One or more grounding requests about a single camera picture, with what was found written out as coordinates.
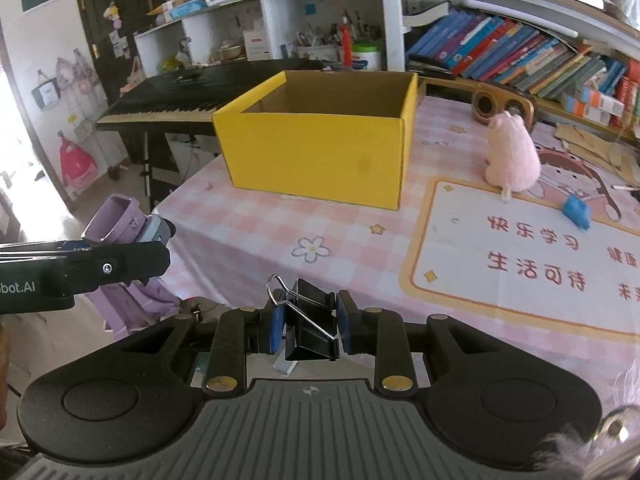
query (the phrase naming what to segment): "yellow cardboard box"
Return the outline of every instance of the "yellow cardboard box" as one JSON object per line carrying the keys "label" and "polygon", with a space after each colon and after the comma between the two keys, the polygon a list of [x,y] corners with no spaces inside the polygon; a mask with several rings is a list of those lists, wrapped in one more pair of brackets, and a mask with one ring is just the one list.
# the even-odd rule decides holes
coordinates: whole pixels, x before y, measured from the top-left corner
{"label": "yellow cardboard box", "polygon": [[280,72],[213,114],[234,186],[398,209],[417,76]]}

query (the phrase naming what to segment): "cartoon girl print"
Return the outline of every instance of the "cartoon girl print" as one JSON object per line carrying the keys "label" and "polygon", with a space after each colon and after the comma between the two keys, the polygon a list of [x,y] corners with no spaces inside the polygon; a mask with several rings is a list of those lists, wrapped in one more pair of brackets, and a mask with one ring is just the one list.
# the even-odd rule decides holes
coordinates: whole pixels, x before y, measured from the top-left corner
{"label": "cartoon girl print", "polygon": [[607,186],[594,170],[589,168],[580,157],[555,148],[546,148],[536,144],[542,173],[538,182],[529,192],[538,198],[545,198],[562,205],[567,197],[574,194],[591,207],[594,216],[605,214],[614,222],[622,217]]}

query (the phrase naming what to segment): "white flower pattern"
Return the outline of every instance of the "white flower pattern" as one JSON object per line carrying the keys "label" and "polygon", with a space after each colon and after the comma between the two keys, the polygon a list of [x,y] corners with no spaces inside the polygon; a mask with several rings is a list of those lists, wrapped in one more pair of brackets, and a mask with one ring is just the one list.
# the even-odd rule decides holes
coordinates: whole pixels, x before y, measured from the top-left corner
{"label": "white flower pattern", "polygon": [[315,237],[313,240],[309,238],[300,238],[298,240],[298,247],[291,251],[291,256],[304,256],[305,261],[308,264],[314,264],[318,259],[318,256],[329,256],[331,251],[324,247],[324,238],[321,236]]}

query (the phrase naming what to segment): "pink plush toy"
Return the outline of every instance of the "pink plush toy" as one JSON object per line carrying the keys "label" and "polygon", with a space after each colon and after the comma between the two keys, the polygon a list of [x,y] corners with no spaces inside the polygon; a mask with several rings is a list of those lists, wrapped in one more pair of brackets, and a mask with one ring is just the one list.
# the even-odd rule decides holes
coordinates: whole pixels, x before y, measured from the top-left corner
{"label": "pink plush toy", "polygon": [[484,177],[492,186],[502,188],[507,202],[512,192],[532,187],[540,177],[540,158],[524,127],[522,117],[503,112],[492,117],[487,128],[488,166]]}

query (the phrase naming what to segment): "white container with green lid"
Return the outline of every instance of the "white container with green lid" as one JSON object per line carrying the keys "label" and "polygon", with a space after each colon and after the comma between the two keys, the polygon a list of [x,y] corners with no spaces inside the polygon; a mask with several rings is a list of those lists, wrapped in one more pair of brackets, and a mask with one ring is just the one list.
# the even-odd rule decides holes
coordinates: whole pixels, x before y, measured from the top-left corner
{"label": "white container with green lid", "polygon": [[351,68],[354,70],[366,70],[373,72],[380,70],[380,47],[374,43],[354,43],[351,46],[353,62]]}

